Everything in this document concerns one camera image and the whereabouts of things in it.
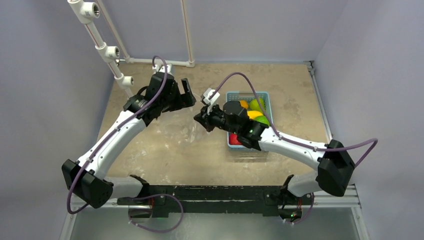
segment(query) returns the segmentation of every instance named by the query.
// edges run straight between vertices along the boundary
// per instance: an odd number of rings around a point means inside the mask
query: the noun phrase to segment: toy fruit
[[[247,115],[250,119],[255,119],[259,116],[263,116],[262,112],[260,111],[247,111]]]
[[[249,108],[249,103],[246,100],[240,100],[240,105],[245,109]]]
[[[230,145],[242,145],[239,140],[237,140],[237,135],[235,135],[234,133],[231,133],[229,135],[229,144]]]
[[[257,117],[255,117],[254,120],[257,121],[257,122],[266,124],[268,126],[271,125],[266,116],[257,116]]]
[[[265,109],[265,103],[264,103],[264,100],[263,100],[262,98],[260,98],[260,97],[259,97],[259,102],[260,102],[260,104],[262,105],[263,109]],[[262,113],[261,107],[259,106],[258,101],[256,101],[256,98],[255,98],[255,99],[253,99],[252,101],[250,101],[250,103],[249,103],[249,108],[250,108],[251,110],[258,111],[258,112],[261,112],[261,113]]]

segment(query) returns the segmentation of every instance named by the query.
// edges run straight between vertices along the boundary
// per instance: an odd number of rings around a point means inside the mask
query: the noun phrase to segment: light blue container
[[[263,102],[265,104],[265,112],[268,114],[268,116],[271,118],[271,122],[274,122],[273,119],[273,112],[271,111],[271,101],[270,101],[270,95],[267,91],[256,91],[256,94],[258,97],[263,99]],[[225,101],[240,101],[240,100],[246,100],[248,103],[255,99],[255,95],[253,95],[253,92],[251,91],[229,91],[225,95]],[[243,145],[231,145],[230,144],[230,133],[227,132],[226,134],[226,143],[228,144],[228,147],[232,150],[240,150],[240,151],[258,151],[253,148],[247,148]]]

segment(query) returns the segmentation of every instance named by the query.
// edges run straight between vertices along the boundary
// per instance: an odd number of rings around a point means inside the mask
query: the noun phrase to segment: red fruit
[[[230,145],[242,145],[239,140],[237,140],[237,135],[235,135],[234,133],[231,133],[229,135],[229,144]]]

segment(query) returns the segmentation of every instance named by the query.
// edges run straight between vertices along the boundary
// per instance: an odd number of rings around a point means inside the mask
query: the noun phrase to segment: white wall
[[[380,140],[354,174],[375,240],[424,235],[423,10],[422,0],[350,0],[315,62],[334,137]]]
[[[58,239],[61,166],[96,140],[113,76],[65,0],[1,1],[0,23],[0,239]]]
[[[198,62],[314,60],[347,0],[186,0]],[[179,0],[105,0],[129,54],[187,61]]]

